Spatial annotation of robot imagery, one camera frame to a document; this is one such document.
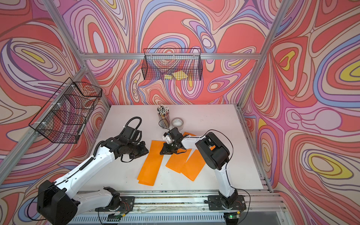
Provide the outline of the orange paper sheet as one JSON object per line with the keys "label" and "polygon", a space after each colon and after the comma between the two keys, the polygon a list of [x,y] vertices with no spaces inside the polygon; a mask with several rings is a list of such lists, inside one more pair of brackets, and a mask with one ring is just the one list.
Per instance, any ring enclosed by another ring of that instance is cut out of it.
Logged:
{"label": "orange paper sheet", "polygon": [[188,149],[188,150],[181,150],[180,154],[173,154],[167,164],[166,167],[168,169],[171,169],[177,173],[181,173],[182,167],[184,166],[184,164],[186,163],[186,161],[188,160],[188,158],[190,157],[190,155],[194,152],[194,150],[192,149]]}
{"label": "orange paper sheet", "polygon": [[163,155],[160,154],[163,141],[152,141],[149,154],[138,175],[138,183],[147,186],[154,186],[160,166],[162,164]]}
{"label": "orange paper sheet", "polygon": [[205,165],[206,162],[203,159],[200,151],[194,150],[194,152],[190,155],[182,167],[181,173],[194,182]]}

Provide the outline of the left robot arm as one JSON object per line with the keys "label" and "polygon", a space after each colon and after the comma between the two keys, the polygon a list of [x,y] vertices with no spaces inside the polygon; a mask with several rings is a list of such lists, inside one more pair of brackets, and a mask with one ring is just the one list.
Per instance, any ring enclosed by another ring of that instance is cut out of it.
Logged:
{"label": "left robot arm", "polygon": [[55,181],[44,181],[38,188],[36,210],[52,225],[66,225],[75,216],[84,212],[107,208],[116,211],[122,204],[118,191],[111,187],[102,190],[79,194],[79,190],[106,165],[128,156],[128,162],[145,156],[149,150],[142,140],[139,127],[131,127],[133,120],[142,122],[141,117],[127,121],[119,135],[100,141],[93,154],[73,170]]}

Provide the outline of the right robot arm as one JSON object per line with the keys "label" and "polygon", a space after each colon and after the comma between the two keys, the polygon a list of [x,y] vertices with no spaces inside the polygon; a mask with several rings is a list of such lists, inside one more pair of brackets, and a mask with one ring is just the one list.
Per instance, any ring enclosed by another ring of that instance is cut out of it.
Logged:
{"label": "right robot arm", "polygon": [[175,127],[163,134],[163,144],[160,155],[180,154],[180,150],[198,150],[201,159],[214,170],[219,184],[220,207],[230,209],[238,197],[238,191],[231,186],[227,174],[227,164],[230,161],[230,151],[210,129],[202,136],[183,135]]}

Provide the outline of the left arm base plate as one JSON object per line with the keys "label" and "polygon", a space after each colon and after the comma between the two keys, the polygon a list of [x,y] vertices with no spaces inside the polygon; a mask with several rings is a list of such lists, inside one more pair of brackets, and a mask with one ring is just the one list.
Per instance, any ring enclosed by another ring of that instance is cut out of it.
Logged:
{"label": "left arm base plate", "polygon": [[96,212],[132,212],[135,205],[134,196],[120,196],[118,203],[111,203],[110,206],[96,208]]}

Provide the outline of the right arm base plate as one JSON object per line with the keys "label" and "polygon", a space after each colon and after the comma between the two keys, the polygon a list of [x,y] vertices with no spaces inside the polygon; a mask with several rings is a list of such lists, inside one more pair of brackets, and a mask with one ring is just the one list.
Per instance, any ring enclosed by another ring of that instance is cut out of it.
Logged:
{"label": "right arm base plate", "polygon": [[225,198],[220,195],[208,196],[204,201],[208,204],[210,211],[240,211],[243,212],[247,209],[246,202],[243,195],[237,195],[235,197]]}

